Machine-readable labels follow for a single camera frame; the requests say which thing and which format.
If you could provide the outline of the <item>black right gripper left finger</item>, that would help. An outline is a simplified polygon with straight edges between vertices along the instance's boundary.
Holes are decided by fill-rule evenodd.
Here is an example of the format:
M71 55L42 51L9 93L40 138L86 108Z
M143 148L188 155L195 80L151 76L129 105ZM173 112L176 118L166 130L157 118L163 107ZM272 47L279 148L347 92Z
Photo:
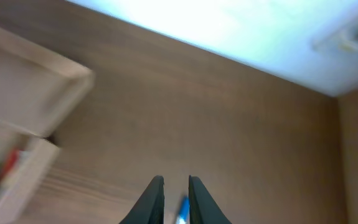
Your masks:
M120 224L164 223L164 178L156 175Z

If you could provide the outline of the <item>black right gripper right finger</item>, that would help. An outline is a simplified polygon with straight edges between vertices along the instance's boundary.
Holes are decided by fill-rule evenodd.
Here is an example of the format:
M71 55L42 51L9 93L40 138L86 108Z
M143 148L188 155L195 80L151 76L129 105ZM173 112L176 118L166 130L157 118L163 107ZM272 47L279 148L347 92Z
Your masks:
M190 224L231 224L202 181L189 176Z

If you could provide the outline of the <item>blue white marker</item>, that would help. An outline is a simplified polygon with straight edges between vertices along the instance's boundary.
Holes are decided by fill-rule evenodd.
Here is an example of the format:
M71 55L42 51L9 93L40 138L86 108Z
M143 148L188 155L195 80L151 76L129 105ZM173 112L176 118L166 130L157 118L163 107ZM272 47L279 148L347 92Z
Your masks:
M189 223L189 198L187 195L182 196L179 204L179 209L176 213L175 224L188 224Z

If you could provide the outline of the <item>red black stapler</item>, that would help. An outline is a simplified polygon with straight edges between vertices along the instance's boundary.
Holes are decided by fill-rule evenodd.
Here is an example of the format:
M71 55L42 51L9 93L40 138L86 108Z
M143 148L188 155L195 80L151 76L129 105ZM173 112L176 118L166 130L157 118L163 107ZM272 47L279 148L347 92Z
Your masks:
M14 148L8 155L1 172L1 178L3 179L8 172L14 167L14 164L19 159L20 150Z

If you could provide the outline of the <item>brown cardboard box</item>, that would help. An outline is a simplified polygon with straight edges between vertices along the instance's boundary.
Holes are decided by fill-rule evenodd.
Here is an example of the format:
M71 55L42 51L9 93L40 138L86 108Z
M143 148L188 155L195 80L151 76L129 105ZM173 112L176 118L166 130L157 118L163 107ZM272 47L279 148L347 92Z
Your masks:
M0 223L16 221L60 149L49 137L94 83L93 72L0 28ZM19 159L2 179L9 153Z

